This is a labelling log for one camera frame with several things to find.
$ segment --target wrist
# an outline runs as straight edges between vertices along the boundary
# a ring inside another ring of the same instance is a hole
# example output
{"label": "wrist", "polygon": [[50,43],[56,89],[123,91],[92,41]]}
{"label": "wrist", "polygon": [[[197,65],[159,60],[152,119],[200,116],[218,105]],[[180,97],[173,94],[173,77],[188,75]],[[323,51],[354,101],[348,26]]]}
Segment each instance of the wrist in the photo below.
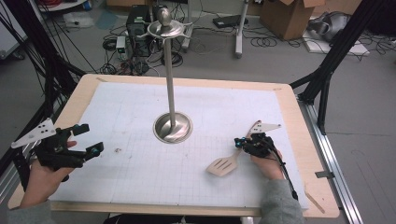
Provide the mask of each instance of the wrist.
{"label": "wrist", "polygon": [[23,195],[20,208],[32,207],[44,203],[46,200],[47,198],[43,198],[39,195],[30,194],[26,191],[26,193]]}
{"label": "wrist", "polygon": [[285,176],[283,176],[282,170],[280,169],[274,169],[268,172],[267,174],[268,179],[274,180],[274,179],[285,179]]}

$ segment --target white paper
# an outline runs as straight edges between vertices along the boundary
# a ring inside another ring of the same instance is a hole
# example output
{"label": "white paper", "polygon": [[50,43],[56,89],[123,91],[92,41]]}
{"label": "white paper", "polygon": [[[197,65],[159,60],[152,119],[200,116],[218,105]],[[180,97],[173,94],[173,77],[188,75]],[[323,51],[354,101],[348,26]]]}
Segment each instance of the white paper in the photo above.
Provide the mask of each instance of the white paper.
{"label": "white paper", "polygon": [[238,167],[223,177],[205,171],[215,159],[231,156],[235,137],[255,121],[280,124],[270,131],[282,151],[302,208],[308,207],[286,124],[272,91],[175,86],[176,111],[193,123],[179,144],[159,141],[156,118],[169,111],[162,85],[101,83],[80,124],[90,131],[75,137],[83,149],[104,142],[101,156],[87,161],[51,197],[53,201],[260,207],[267,181],[241,153]]}

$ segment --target round metal base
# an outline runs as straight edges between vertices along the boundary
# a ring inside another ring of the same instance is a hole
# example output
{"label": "round metal base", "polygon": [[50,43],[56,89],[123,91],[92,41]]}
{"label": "round metal base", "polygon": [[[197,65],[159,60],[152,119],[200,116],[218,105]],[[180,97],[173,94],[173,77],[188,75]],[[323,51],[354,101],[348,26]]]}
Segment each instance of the round metal base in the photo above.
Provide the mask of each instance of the round metal base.
{"label": "round metal base", "polygon": [[171,127],[170,114],[161,115],[154,122],[153,131],[155,136],[165,143],[180,143],[190,137],[192,121],[182,113],[175,113],[175,127]]}

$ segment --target hand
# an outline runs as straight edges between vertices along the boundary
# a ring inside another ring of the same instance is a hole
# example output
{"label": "hand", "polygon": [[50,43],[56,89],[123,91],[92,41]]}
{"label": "hand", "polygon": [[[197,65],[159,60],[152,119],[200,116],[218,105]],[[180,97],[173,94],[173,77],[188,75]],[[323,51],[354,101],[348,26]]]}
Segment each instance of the hand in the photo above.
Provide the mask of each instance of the hand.
{"label": "hand", "polygon": [[271,153],[265,158],[259,158],[255,156],[250,156],[250,159],[259,166],[262,173],[268,177],[268,179],[285,179],[282,173],[282,169],[280,168],[279,162],[276,160],[274,155]]}
{"label": "hand", "polygon": [[[67,147],[73,147],[76,144],[76,141],[67,142]],[[73,170],[74,168],[61,168],[53,171],[47,166],[41,166],[39,161],[34,161],[20,208],[44,203],[59,188],[64,177],[72,173]]]}

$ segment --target sleeve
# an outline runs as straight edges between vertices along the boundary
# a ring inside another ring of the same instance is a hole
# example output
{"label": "sleeve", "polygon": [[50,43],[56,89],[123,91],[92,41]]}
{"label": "sleeve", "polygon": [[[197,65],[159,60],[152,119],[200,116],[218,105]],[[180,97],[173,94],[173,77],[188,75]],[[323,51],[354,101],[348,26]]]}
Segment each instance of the sleeve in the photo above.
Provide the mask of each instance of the sleeve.
{"label": "sleeve", "polygon": [[291,197],[287,180],[270,180],[262,198],[262,220],[259,224],[302,224],[303,211]]}
{"label": "sleeve", "polygon": [[8,224],[56,224],[51,218],[50,201],[28,208],[9,210]]}

